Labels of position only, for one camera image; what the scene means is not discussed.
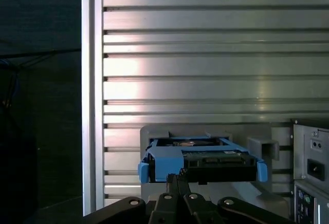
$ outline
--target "screw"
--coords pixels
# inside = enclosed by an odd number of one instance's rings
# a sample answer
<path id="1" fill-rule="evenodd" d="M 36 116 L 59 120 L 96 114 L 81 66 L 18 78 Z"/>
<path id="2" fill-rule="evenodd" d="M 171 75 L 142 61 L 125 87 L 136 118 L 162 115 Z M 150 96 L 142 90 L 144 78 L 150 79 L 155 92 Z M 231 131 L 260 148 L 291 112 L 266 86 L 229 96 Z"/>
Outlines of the screw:
<path id="1" fill-rule="evenodd" d="M 224 201 L 224 203 L 227 204 L 227 205 L 232 205 L 232 204 L 234 204 L 234 202 L 233 202 L 231 199 L 226 199 L 226 200 Z"/>
<path id="2" fill-rule="evenodd" d="M 139 202 L 138 202 L 138 201 L 135 201 L 135 200 L 132 200 L 132 201 L 130 202 L 130 204 L 131 204 L 131 205 L 137 205 L 137 204 L 139 204 Z"/>
<path id="3" fill-rule="evenodd" d="M 191 195 L 190 195 L 190 198 L 191 198 L 191 199 L 197 199 L 197 195 L 196 195 L 196 194 L 191 194 Z"/>

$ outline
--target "aluminum profile wall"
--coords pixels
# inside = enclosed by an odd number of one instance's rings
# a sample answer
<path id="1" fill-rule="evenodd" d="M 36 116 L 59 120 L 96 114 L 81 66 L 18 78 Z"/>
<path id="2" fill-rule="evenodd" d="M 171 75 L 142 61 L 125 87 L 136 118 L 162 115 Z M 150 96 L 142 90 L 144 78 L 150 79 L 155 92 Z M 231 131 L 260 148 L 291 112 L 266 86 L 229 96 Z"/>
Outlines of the aluminum profile wall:
<path id="1" fill-rule="evenodd" d="M 139 195 L 145 124 L 329 111 L 329 0 L 82 0 L 85 213 Z"/>

